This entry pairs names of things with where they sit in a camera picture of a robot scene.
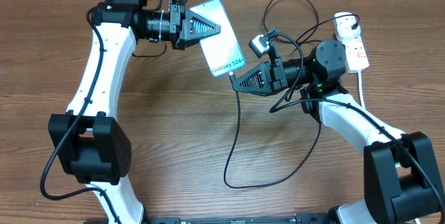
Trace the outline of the Samsung Galaxy smartphone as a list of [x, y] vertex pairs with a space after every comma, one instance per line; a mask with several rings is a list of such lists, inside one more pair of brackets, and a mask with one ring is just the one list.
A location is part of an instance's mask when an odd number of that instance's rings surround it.
[[220, 33], [200, 40], [204, 57], [214, 77], [245, 66], [246, 61], [221, 0], [209, 0], [190, 7], [194, 13], [220, 25]]

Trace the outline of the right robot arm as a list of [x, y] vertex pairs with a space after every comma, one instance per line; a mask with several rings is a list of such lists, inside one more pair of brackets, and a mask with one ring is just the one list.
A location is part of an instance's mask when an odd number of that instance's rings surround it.
[[343, 136], [364, 159], [364, 197], [333, 207], [324, 223], [406, 223], [444, 213], [444, 188], [430, 139], [420, 131], [406, 134], [360, 106], [343, 87], [346, 46], [327, 40], [300, 60], [282, 61], [264, 35], [249, 43], [268, 62], [260, 63], [238, 79], [236, 92], [275, 95], [301, 87], [301, 104], [319, 125]]

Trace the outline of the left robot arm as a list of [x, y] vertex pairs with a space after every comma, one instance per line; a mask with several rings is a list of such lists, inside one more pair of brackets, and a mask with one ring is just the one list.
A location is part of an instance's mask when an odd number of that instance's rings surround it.
[[219, 24], [187, 9], [188, 0], [168, 0], [149, 9], [147, 0], [104, 0], [86, 14], [92, 29], [90, 55], [66, 112], [53, 114], [48, 131], [52, 161], [93, 192], [107, 223], [147, 223], [147, 212], [129, 180], [131, 142], [117, 120], [118, 98], [129, 59], [139, 40], [185, 49], [217, 35]]

